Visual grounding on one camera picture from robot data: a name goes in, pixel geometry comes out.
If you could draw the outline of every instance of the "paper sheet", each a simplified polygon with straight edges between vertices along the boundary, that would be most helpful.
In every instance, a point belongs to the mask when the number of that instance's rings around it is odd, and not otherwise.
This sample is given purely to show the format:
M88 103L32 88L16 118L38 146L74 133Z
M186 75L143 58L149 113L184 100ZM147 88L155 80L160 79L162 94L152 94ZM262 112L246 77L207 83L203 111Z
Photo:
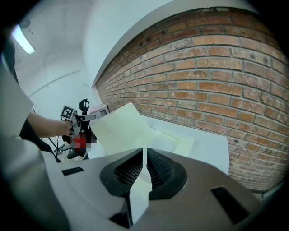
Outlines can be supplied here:
M147 146L155 132L132 103L96 120L90 127L107 155Z

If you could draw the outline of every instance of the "white wall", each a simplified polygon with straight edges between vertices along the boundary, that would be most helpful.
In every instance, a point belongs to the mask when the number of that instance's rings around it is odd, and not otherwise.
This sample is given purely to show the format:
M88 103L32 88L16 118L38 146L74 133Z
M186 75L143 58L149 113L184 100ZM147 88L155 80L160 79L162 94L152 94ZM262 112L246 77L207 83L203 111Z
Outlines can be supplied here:
M40 59L24 60L15 66L19 85L30 96L39 88L67 74L85 71L82 50L67 50Z
M95 0L82 44L87 84L93 86L121 48L149 26L183 11L215 6L256 11L245 0Z

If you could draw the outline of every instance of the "black slot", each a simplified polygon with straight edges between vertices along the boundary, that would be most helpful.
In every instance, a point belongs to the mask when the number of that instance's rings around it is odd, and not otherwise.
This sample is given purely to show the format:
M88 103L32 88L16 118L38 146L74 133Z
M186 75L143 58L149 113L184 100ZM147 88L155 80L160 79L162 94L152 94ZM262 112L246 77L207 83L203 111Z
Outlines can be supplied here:
M249 213L235 200L235 198L224 187L212 189L211 191L234 225L249 216Z
M67 175L71 175L80 171L83 171L83 169L81 167L77 167L77 168L70 168L70 169L62 170L62 173L63 175L67 176Z

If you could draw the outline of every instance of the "red brick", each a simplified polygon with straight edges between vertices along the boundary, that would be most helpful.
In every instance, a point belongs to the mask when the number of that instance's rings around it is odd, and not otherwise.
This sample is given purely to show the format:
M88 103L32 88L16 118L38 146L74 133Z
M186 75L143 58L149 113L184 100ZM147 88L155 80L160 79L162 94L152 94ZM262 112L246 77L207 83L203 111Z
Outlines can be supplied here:
M269 130L263 129L263 128L258 128L257 131L255 132L255 134L264 136L264 137L267 137L268 133L269 133Z
M253 150L253 151L257 151L259 146L258 145L255 145L255 144L252 144L252 143L248 143L247 149L250 149L250 150Z
M247 134L246 137L245 137L245 140L248 140L250 142L254 142L254 143L258 143L258 144L261 144L261 145L264 145L264 146L267 146L270 141L267 140L267 139L264 139L264 138L261 138L261 137L258 137L258 136L254 136L254 135L251 135L251 134Z
M234 82L248 85L254 88L259 88L264 91L269 91L270 89L269 81L247 74L234 73Z
M225 46L210 46L208 50L210 56L230 57L230 48Z
M145 72L143 70L135 73L135 78L136 79L142 78L144 76L145 76Z
M167 92L155 92L154 97L155 98L167 98L168 93Z
M225 128L225 127L221 127L218 125L209 124L206 122L196 121L196 127L202 128L202 129L205 129L208 131L213 131L216 133L221 133L221 134L226 134L226 135L230 134L230 129Z
M138 92L146 92L146 86L137 87Z
M278 113L279 113L278 111L266 107L264 115L266 115L267 117L270 117L272 119L276 119Z
M136 52L127 57L127 61L131 62L135 58L143 55L146 52L145 47L139 48Z
M263 93L261 96L261 102L266 105L278 108L282 111L285 111L286 108L286 103L284 101L265 93Z
M264 77L280 85L282 84L282 75L271 69L264 68Z
M158 74L158 73L167 72L167 71L171 71L171 70L173 70L173 64L168 63L168 64L163 64L160 66L146 69L146 70L144 70L144 73L146 75L151 75L151 74Z
M264 33L270 34L272 35L271 31L268 29L268 27L266 27L264 24L260 23L260 22L256 22L254 21L254 27L256 30L258 31L262 31Z
M147 109L147 110L155 110L155 106L154 105L145 105L145 104L135 104L135 107L137 108L141 108L141 109Z
M216 106L216 105L211 105L211 104L199 103L198 110L211 112L214 114L219 114L219 115L228 116L232 118L235 118L237 116L237 110L233 108Z
M249 63L249 62L245 62L245 71L255 74L255 75L259 75L259 76L263 76L263 67L254 63Z
M254 118L255 118L255 114L246 113L246 112L240 112L238 115L239 120L243 120L246 122L253 122Z
M279 134L277 134L275 132L270 132L267 137L270 138L270 139L273 139L273 140L277 140L277 141L279 141L281 143L285 142L285 140L286 140L285 136L279 135Z
M138 72L140 70L146 69L149 67L149 62L142 62L140 64L138 64L137 66L134 66L133 68L131 68L131 74Z
M281 51L277 50L276 48L272 46L262 43L261 51L266 54L269 54L270 56L273 56L274 58L282 61L283 63L287 63L287 58L285 57L285 55Z
M240 38L241 47L260 51L260 42L248 38Z
M143 31L143 37L149 37L152 33L156 32L156 28L155 26L149 27L148 29L146 29L145 31Z
M280 46L278 44L278 42L276 41L276 39L274 39L273 37L266 35L266 40L267 40L267 44L276 47L277 49L280 49Z
M170 92L169 97L172 99L190 99L196 101L207 100L207 94L200 92Z
M155 116L157 118L163 119L163 120L168 120L168 121L177 121L177 116L176 115L170 115L170 114L165 114L161 113L158 111L152 111L152 116Z
M137 57L135 60L132 61L132 65L136 66L141 63L140 57Z
M250 157L258 157L259 156L259 153L257 153L257 152L252 152L250 150L246 150L246 149L240 148L240 147L238 147L236 149L236 152L243 154L243 155L246 155L246 156L250 156Z
M169 26L168 29L167 29L167 32L171 33L171 32L175 32L175 31L179 31L179 30L185 29L185 28L186 28L186 24L185 23L177 23L177 24L174 24L172 26Z
M244 27L253 27L253 24L251 20L248 20L247 18L241 18L241 17L234 17L233 23L237 26L244 26Z
M239 159L239 160L243 160L243 161L248 161L248 160L249 160L249 157L239 155L239 156L238 156L238 159Z
M154 93L153 92L136 93L135 97L137 97L137 98L154 98Z
M146 50L150 51L150 50L157 48L157 47L159 47L159 41L155 40L155 41L150 42L149 44L146 45Z
M277 117L277 120L280 121L282 124L288 124L289 116L280 112L278 117Z
M207 71L182 71L168 73L168 80L181 80L181 79L207 79Z
M224 72L224 71L212 71L212 80L219 80L219 81L231 81L231 72Z
M209 36L194 37L193 44L195 46L212 45L212 44L238 46L239 41L238 38L232 36L209 35Z
M133 86L138 86L138 85L148 84L151 82L152 82L151 77L146 77L146 78L135 80L132 84Z
M151 85L147 85L146 89L148 91L158 91L158 90L168 90L168 89L174 89L175 84L174 83L155 83Z
M239 138L239 139L243 139L246 135L246 132L241 132L241 131L237 131L237 130L232 130L230 133L230 136Z
M227 69L236 69L242 70L242 61L233 60L233 59L222 59L222 58L207 58L207 59L198 59L198 67L213 67L213 68L227 68Z
M195 125L195 120L191 120L191 119L180 117L180 116L177 117L177 121L180 124L187 125L190 127Z
M137 92L137 88L128 88L125 89L126 93L130 93L130 92Z
M210 94L210 102L229 105L230 97L224 95Z
M187 100L179 100L178 107L194 110L196 108L196 102L187 101Z
M196 83L195 82L178 82L177 90L195 90Z
M171 52L165 55L166 61L180 60L198 56L206 56L205 48L190 48L181 51Z
M149 66L156 66L163 63L163 56L155 57L149 61Z
M214 115L206 115L206 121L214 124L222 124L223 118Z
M162 113L168 113L168 107L166 106L157 106L157 111Z
M161 100L161 99L150 99L151 104L162 105L162 106L176 106L175 100Z
M166 76L164 74L155 75L152 77L153 83L166 81Z
M261 92L253 88L244 87L244 97L255 101L260 101Z
M150 51L150 52L147 52L146 54L144 54L142 57L141 57L141 60L142 61L146 61L146 60L149 60L151 58L154 58L154 57L157 57L159 55L162 55L164 53L167 53L171 51L171 47L170 45L165 45L165 46L161 46L153 51Z
M273 65L273 69L281 72L281 73L285 73L285 65L283 63L281 63L280 61L273 59L272 58L272 65Z
M189 38L185 38L182 40L172 42L171 45L173 50L183 49L191 46L191 40Z
M232 24L231 19L226 16L213 16L194 18L187 21L189 27L202 26L207 24Z
M260 117L260 116L256 116L254 123L257 125L263 126L265 128L272 129L272 130L277 130L277 128L279 126L274 121L269 120L265 117Z
M176 109L176 108L170 108L169 113L174 114L174 115L178 115L178 116L180 115L180 116L184 116L184 117L189 117L191 119L200 120L202 118L202 113L194 112L194 111L181 110L181 109Z
M280 133L288 135L287 133L288 133L289 129L286 126L279 125L277 131L280 132Z
M233 57L246 59L253 62L257 62L266 66L270 66L270 58L260 52L251 51L243 48L232 48Z
M166 44L171 41L175 41L181 38L192 37L200 34L198 28L190 28L183 31L176 32L174 34L169 34L160 38L161 45Z
M242 87L227 84L227 83L213 83L213 82L199 82L199 90L210 91L210 92L220 92L236 96L241 96Z
M276 85L276 84L271 84L271 94L279 97L283 97L283 88Z
M175 63L177 70L195 68L195 60L184 60Z
M247 111L255 112L261 115L263 115L265 111L265 107L261 104L250 102L247 100L236 99L236 98L232 99L231 106L244 109Z
M163 36L163 31L162 30L159 30L159 31L156 31L155 33L153 34L150 34L150 39L153 41L155 39L158 39L160 38L161 36Z
M224 29L222 26L204 26L201 27L203 34L224 34Z
M136 99L136 102L149 104L149 99Z
M249 28L225 26L225 31L227 32L227 34L231 34L231 35L248 37L248 38L252 38L255 40L262 41L262 42L266 41L265 35L263 33L249 29Z

